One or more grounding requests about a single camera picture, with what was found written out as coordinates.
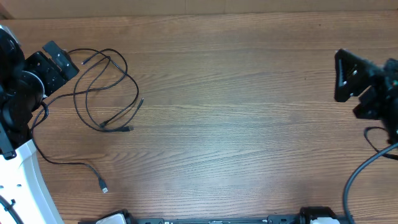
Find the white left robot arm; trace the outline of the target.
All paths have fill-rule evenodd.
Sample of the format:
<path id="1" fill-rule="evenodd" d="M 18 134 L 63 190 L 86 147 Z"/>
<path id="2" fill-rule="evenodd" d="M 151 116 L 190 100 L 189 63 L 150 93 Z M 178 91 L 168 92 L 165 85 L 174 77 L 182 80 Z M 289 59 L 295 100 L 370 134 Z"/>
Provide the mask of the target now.
<path id="1" fill-rule="evenodd" d="M 1 223 L 62 223 L 42 177 L 29 122 L 44 98 L 79 72 L 50 41 L 26 58 L 1 26 Z"/>

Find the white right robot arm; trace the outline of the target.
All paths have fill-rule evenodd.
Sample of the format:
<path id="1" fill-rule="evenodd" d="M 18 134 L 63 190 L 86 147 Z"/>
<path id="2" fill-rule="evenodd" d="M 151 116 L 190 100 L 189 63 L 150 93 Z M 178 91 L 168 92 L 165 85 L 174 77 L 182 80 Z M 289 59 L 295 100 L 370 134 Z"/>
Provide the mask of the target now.
<path id="1" fill-rule="evenodd" d="M 335 94 L 337 102 L 352 96 L 359 99 L 353 109 L 358 119 L 380 120 L 389 135 L 389 142 L 397 142 L 397 60 L 390 58 L 379 67 L 345 49 L 335 54 Z"/>

